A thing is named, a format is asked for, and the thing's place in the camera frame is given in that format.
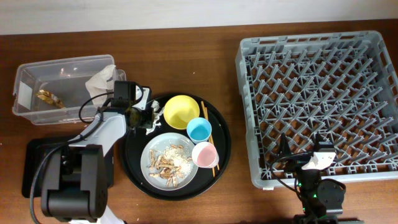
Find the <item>blue cup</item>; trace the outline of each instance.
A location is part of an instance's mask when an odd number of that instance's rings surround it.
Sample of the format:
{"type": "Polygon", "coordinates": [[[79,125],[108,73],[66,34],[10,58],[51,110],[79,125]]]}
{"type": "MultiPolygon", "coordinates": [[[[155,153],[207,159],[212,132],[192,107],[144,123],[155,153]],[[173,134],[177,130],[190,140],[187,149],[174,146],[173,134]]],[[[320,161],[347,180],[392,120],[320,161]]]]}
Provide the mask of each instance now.
{"type": "Polygon", "coordinates": [[[211,124],[205,118],[194,118],[188,123],[187,133],[195,144],[207,141],[211,134],[211,124]]]}

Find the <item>dish rack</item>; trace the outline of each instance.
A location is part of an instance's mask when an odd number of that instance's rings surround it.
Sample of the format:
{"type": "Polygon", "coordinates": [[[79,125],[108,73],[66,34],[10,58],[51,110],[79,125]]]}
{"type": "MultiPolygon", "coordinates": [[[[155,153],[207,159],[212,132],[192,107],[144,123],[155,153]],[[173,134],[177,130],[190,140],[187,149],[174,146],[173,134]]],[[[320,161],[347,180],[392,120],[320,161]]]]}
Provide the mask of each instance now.
{"type": "MultiPolygon", "coordinates": [[[[236,56],[253,184],[271,176],[280,134],[293,153],[320,133],[336,149],[323,172],[341,182],[398,177],[398,79],[376,31],[243,39],[236,56]]],[[[274,172],[294,184],[277,164],[274,172]]]]}

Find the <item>wall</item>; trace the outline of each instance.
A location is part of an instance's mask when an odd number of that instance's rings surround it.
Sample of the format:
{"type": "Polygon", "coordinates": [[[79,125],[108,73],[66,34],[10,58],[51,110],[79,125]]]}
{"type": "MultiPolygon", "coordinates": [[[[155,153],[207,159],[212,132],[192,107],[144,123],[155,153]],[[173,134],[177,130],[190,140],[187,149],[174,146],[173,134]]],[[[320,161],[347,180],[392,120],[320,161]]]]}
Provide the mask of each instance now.
{"type": "Polygon", "coordinates": [[[0,0],[0,34],[387,18],[397,0],[0,0]]]}

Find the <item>pink cup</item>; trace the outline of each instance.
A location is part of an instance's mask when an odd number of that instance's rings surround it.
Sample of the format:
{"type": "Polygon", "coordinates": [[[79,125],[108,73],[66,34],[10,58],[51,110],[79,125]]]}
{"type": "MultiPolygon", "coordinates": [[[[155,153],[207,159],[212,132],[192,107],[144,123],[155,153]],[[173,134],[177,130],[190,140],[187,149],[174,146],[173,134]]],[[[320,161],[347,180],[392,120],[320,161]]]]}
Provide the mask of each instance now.
{"type": "Polygon", "coordinates": [[[209,142],[198,143],[192,150],[192,161],[202,168],[217,166],[219,157],[216,147],[209,142]]]}

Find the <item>clear plastic bin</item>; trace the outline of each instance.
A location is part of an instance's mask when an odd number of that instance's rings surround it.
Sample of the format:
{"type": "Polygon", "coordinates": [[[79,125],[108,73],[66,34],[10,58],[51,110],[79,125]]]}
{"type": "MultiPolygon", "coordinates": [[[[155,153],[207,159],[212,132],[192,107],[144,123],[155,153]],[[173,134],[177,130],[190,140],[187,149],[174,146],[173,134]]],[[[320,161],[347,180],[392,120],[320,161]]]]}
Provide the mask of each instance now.
{"type": "MultiPolygon", "coordinates": [[[[85,83],[107,65],[113,64],[111,55],[96,55],[20,65],[14,83],[16,99],[12,112],[36,125],[79,121],[80,106],[90,99],[85,83]],[[35,95],[39,90],[53,93],[65,108],[58,109],[39,99],[35,95]]],[[[126,74],[115,70],[110,80],[126,80],[126,74]]],[[[92,103],[86,105],[82,117],[92,119],[97,106],[92,103]]]]}

